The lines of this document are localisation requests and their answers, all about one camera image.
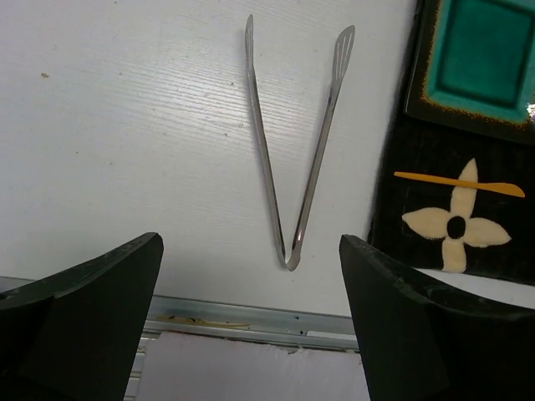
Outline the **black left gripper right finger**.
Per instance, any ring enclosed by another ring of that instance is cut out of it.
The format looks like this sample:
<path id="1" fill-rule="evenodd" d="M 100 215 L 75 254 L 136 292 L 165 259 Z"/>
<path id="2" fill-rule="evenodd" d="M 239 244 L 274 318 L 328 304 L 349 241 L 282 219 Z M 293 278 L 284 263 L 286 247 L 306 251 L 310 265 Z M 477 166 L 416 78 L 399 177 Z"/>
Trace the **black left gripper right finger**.
<path id="1" fill-rule="evenodd" d="M 357 236 L 339 243 L 373 400 L 531 400 L 534 312 L 462 291 Z"/>

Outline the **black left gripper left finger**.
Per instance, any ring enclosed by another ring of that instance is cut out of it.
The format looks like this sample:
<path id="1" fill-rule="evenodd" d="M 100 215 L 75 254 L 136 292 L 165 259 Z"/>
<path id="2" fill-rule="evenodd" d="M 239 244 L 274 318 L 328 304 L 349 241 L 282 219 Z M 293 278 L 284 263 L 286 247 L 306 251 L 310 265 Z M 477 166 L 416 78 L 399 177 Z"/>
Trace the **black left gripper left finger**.
<path id="1" fill-rule="evenodd" d="M 121 400 L 161 267 L 145 233 L 1 293 L 3 400 Z"/>

